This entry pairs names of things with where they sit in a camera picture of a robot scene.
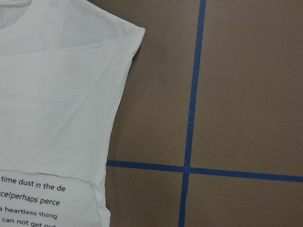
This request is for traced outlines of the white long-sleeve printed shirt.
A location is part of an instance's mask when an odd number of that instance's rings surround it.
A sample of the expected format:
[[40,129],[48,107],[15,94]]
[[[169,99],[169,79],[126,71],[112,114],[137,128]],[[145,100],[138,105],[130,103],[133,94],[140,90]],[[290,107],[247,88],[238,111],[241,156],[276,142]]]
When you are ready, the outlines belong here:
[[1,1],[1,226],[110,225],[109,141],[144,33],[86,0]]

